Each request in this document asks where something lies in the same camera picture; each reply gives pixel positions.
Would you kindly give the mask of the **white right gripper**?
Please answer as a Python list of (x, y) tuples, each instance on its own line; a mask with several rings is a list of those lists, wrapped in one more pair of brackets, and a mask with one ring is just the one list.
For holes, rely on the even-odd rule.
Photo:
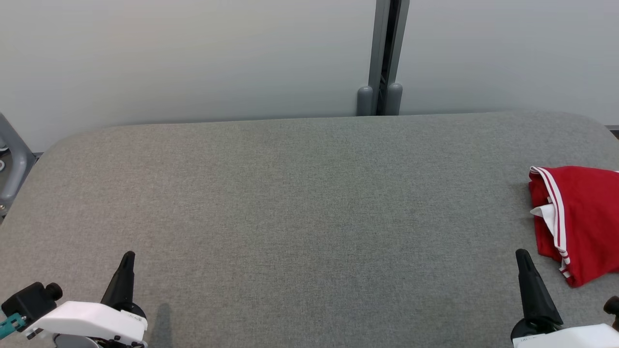
[(619, 348), (619, 331), (607, 324), (563, 329), (550, 293), (526, 249), (515, 251), (523, 318), (513, 327), (514, 348)]

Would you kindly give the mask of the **grey aluminium partition post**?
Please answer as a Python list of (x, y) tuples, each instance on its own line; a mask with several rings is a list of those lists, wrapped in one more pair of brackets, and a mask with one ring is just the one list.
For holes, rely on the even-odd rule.
[(368, 83), (358, 89), (356, 116), (396, 116), (404, 88), (396, 81), (411, 0), (376, 0)]

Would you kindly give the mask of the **red and white basketball jersey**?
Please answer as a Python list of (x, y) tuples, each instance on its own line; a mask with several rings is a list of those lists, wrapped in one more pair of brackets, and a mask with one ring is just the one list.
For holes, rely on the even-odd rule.
[(619, 171), (531, 167), (529, 192), (537, 251), (569, 286), (619, 273)]

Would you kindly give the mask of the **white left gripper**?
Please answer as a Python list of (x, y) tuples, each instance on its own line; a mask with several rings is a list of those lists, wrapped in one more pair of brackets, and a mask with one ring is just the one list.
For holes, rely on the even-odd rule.
[(146, 315), (133, 302), (135, 252), (122, 256), (100, 303), (67, 301), (34, 321), (28, 339), (52, 339), (54, 348), (148, 348)]

